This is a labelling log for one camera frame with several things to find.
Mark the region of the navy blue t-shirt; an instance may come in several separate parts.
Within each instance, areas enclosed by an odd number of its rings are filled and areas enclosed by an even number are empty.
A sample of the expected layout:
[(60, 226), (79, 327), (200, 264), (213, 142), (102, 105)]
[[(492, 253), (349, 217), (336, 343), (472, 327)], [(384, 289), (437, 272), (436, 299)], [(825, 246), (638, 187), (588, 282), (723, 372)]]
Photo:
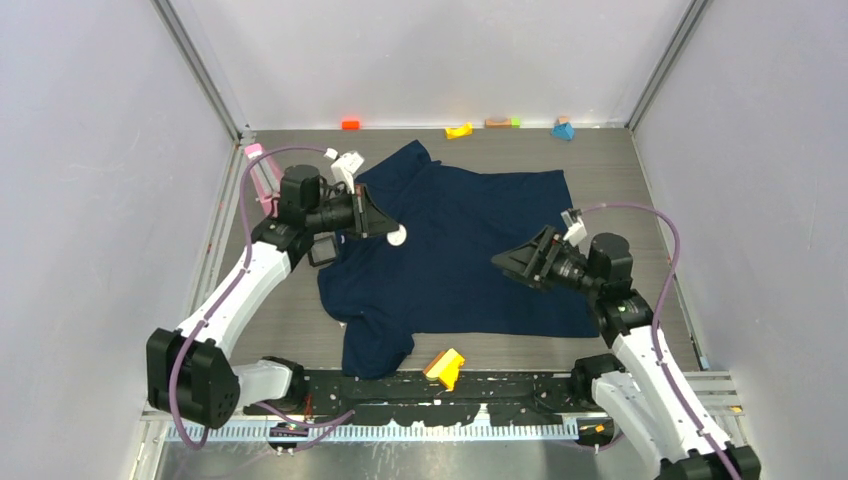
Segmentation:
[(318, 274), (325, 311), (346, 326), (346, 375), (392, 374), (418, 333), (597, 335), (583, 295), (529, 288), (492, 261), (546, 226), (564, 229), (572, 199), (562, 171), (476, 173), (434, 160), (415, 140), (358, 181), (407, 237), (396, 247), (341, 237), (337, 258)]

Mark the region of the white round brooch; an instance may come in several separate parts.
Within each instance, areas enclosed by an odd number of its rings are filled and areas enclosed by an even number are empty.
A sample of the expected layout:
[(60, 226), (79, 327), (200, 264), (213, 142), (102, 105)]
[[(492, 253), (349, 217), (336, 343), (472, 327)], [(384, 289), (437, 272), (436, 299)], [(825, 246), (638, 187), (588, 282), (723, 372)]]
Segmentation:
[(396, 230), (389, 232), (385, 235), (385, 239), (393, 247), (403, 245), (407, 239), (407, 230), (405, 226), (399, 224)]

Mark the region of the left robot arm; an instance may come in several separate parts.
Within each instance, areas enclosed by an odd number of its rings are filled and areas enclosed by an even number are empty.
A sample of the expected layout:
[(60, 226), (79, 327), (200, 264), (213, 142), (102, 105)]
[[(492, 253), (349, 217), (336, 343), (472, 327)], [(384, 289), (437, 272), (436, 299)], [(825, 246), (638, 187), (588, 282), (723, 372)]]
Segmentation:
[(269, 357), (234, 366), (233, 349), (269, 294), (307, 256), (322, 233), (353, 239), (385, 237), (392, 246), (405, 227), (384, 213), (366, 185), (337, 169), (342, 192), (311, 165), (287, 168), (271, 213), (250, 231), (237, 265), (204, 303), (175, 329), (156, 329), (146, 343), (148, 404), (209, 429), (261, 401), (280, 412), (298, 412), (307, 398), (299, 365)]

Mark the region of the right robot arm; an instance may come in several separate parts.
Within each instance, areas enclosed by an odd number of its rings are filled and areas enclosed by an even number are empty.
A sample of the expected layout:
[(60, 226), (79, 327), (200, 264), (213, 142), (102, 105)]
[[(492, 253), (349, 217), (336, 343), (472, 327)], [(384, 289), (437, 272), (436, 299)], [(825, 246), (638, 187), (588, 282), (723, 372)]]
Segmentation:
[(593, 237), (588, 253), (576, 245), (582, 228), (545, 227), (529, 242), (492, 262), (539, 290), (563, 286), (584, 295), (608, 353), (579, 359), (571, 397), (584, 410), (602, 408), (657, 479), (757, 479), (761, 462), (734, 445), (687, 382), (671, 355), (657, 312), (634, 288), (628, 241)]

